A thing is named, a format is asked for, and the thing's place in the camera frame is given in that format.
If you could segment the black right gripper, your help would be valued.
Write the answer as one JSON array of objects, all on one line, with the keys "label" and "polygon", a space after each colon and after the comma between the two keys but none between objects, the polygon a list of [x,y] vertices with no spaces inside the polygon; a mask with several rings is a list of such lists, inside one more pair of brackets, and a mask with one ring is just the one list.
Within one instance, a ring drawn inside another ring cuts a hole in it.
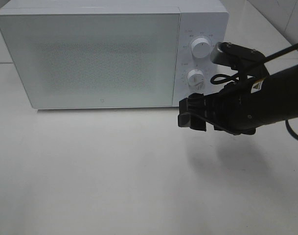
[{"label": "black right gripper", "polygon": [[264,64],[254,65],[246,71],[237,71],[237,74],[214,75],[210,82],[213,85],[224,84],[222,90],[217,93],[204,96],[193,93],[179,102],[178,126],[197,131],[206,131],[206,122],[191,114],[208,110],[207,120],[215,130],[225,131],[233,135],[253,135],[259,125],[253,119],[253,112],[249,111],[251,105],[247,99],[253,95],[252,87],[258,85],[269,75]]}]

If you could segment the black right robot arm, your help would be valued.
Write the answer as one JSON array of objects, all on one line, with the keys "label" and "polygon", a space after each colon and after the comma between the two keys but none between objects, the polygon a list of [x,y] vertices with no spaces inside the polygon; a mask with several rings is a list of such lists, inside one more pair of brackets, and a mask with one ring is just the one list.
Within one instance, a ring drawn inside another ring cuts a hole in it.
[{"label": "black right robot arm", "polygon": [[205,131],[206,124],[232,135],[298,118],[298,64],[275,74],[229,82],[217,93],[193,93],[179,102],[178,126]]}]

